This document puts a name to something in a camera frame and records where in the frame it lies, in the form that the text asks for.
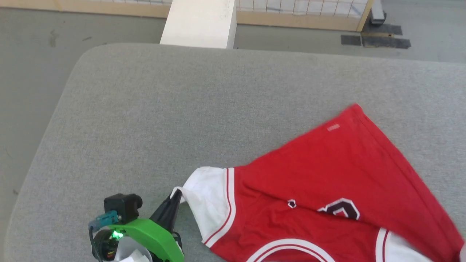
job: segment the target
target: cable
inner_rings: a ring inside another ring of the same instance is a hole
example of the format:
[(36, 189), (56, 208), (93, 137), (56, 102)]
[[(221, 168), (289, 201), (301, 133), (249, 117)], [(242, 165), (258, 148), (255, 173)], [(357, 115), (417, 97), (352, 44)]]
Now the cable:
[(99, 262), (103, 262), (103, 261), (102, 261), (102, 258), (100, 257), (99, 251), (98, 251), (98, 249), (97, 249), (96, 242), (94, 241), (94, 235), (92, 234), (92, 229), (93, 229), (93, 227), (90, 226), (90, 227), (89, 227), (89, 239), (90, 239), (90, 244), (91, 244), (91, 246), (92, 246), (92, 252), (95, 252), (95, 255), (96, 255), (97, 260), (98, 260)]
[(178, 232), (173, 231), (172, 234), (175, 234), (178, 239), (175, 238), (176, 242), (178, 242), (179, 248), (181, 248), (181, 252), (183, 251), (183, 244), (181, 243), (181, 236)]

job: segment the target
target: gray floor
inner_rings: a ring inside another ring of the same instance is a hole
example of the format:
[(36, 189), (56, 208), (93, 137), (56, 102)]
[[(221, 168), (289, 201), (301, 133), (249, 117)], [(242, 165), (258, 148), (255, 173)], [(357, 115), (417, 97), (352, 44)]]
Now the gray floor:
[[(392, 0), (384, 2), (384, 9), (387, 23), (402, 26), (410, 49), (342, 46), (342, 33), (336, 31), (243, 25), (237, 28), (235, 47), (466, 63), (465, 2)], [(0, 243), (41, 137), (81, 54), (107, 43), (158, 43), (164, 23), (0, 9)]]

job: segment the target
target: gray fabric surface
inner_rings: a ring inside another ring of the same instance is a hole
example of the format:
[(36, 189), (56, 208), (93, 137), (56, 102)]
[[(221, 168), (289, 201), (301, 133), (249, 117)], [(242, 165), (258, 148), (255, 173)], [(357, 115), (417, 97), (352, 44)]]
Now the gray fabric surface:
[[(94, 261), (87, 223), (111, 194), (148, 217), (195, 168), (250, 162), (352, 103), (466, 233), (466, 66), (337, 55), (117, 44), (76, 64), (7, 233), (7, 262)], [(187, 262), (222, 261), (187, 205)]]

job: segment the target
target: small logo tag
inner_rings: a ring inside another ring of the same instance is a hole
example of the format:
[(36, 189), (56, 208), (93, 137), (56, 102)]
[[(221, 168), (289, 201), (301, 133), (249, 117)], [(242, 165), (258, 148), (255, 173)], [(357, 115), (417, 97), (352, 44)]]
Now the small logo tag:
[(335, 130), (335, 129), (338, 129), (340, 128), (340, 125), (339, 124), (334, 124), (334, 125), (331, 125), (327, 128), (328, 131), (332, 131), (332, 130)]

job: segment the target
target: red jersey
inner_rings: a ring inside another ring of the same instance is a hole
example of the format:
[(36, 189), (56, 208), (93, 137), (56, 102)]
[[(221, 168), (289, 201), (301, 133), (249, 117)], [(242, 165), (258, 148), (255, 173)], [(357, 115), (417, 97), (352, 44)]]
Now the red jersey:
[(183, 187), (203, 243), (231, 262), (457, 262), (464, 241), (358, 105), (245, 166)]

